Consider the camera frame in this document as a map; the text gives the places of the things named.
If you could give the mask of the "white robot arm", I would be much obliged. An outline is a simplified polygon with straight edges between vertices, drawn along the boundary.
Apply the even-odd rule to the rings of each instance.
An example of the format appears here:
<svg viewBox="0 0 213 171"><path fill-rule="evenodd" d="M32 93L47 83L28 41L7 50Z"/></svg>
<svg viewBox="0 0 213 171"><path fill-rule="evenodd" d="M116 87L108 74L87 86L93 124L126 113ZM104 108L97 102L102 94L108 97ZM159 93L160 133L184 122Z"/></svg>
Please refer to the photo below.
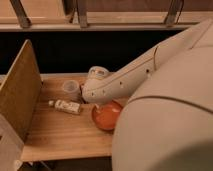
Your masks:
<svg viewBox="0 0 213 171"><path fill-rule="evenodd" d="M89 70L89 103L126 97L113 171L213 171L213 19L159 42L113 74Z"/></svg>

